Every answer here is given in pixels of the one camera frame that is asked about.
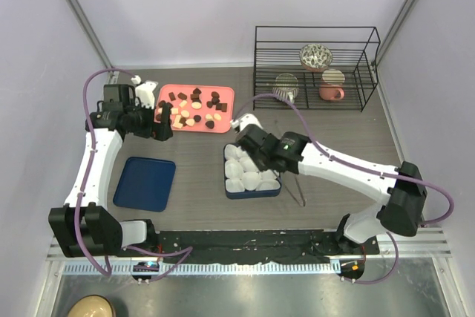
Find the pink plastic tray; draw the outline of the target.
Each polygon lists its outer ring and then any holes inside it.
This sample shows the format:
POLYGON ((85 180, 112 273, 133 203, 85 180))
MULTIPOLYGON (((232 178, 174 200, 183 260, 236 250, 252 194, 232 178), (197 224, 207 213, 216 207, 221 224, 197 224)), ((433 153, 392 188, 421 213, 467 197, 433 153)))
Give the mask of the pink plastic tray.
POLYGON ((171 128, 174 131, 188 131, 188 132, 204 132, 210 134, 224 134, 230 130, 231 119, 233 114, 235 91, 226 86, 216 85, 183 85, 183 84, 167 84, 164 85, 157 99, 159 101, 166 101, 171 103, 170 120, 171 128), (202 93, 194 95, 193 90, 199 88, 202 93), (212 91, 219 93, 220 98, 212 98, 212 91), (173 92, 176 99, 171 101, 168 94, 173 92), (182 100, 177 96, 180 92, 187 95, 187 105, 181 108, 179 104, 182 100), (200 102, 201 109, 193 109, 191 104, 193 102, 200 102), (227 112, 222 112, 216 109, 218 103, 226 103, 228 105, 227 112), (222 117, 221 121, 214 119, 214 114, 219 114, 222 117), (187 119, 193 119, 195 124, 193 126, 186 125, 187 119), (213 129, 206 127, 206 121, 213 120, 215 126, 213 129))

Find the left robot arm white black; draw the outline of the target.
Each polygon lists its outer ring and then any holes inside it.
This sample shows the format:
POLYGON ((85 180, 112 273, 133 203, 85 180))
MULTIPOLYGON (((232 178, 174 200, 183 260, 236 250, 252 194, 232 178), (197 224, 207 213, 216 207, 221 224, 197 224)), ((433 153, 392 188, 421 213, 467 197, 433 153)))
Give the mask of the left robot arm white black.
POLYGON ((156 88, 152 81, 103 88, 103 98, 85 123, 85 151, 73 188, 64 205, 48 215, 65 257, 119 256, 131 245, 143 257, 157 251, 151 220, 119 222, 107 210, 111 173, 125 136, 166 141, 173 135, 170 120, 155 120, 156 88))

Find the metal tongs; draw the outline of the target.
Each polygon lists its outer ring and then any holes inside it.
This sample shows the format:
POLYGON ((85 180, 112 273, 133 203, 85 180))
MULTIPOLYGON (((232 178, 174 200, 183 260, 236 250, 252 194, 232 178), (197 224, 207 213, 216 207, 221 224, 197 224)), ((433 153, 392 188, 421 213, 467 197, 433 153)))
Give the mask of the metal tongs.
POLYGON ((304 196, 300 181, 295 174, 284 174, 272 170, 274 176, 281 184, 281 188, 302 208, 307 206, 307 199, 304 196))

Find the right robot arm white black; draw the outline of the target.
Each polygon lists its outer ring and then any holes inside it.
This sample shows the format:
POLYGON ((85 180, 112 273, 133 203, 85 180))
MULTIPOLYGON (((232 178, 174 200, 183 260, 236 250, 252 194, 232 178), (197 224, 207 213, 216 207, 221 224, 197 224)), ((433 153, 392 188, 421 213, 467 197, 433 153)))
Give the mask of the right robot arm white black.
POLYGON ((236 143, 259 169, 319 177, 374 201, 363 211, 341 219, 335 245, 345 254, 378 234, 413 237, 419 229, 427 190, 415 182, 421 175, 412 163, 377 165, 328 148, 318 149, 308 136, 295 132, 276 137, 256 124, 238 130, 236 143))

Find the dark blue box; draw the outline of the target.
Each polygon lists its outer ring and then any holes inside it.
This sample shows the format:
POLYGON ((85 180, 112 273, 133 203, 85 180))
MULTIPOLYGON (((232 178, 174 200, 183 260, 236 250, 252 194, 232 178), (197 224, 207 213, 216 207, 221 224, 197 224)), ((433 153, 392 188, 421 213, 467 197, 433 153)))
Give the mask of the dark blue box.
POLYGON ((228 199, 277 197, 282 188, 280 175, 260 170, 250 156, 233 143, 223 148, 224 188, 228 199))

